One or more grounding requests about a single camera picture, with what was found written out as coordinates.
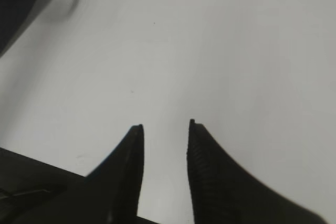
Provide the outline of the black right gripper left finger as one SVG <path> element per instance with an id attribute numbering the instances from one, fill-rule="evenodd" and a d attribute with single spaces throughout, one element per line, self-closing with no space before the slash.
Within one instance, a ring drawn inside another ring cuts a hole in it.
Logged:
<path id="1" fill-rule="evenodd" d="M 136 125 L 88 176 L 16 223 L 137 223 L 143 170 L 144 130 Z"/>

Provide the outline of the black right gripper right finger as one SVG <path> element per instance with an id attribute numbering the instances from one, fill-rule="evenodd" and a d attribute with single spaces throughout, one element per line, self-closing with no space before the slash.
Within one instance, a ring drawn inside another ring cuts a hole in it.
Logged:
<path id="1" fill-rule="evenodd" d="M 187 173 L 195 223 L 325 223 L 254 178 L 193 119 Z"/>

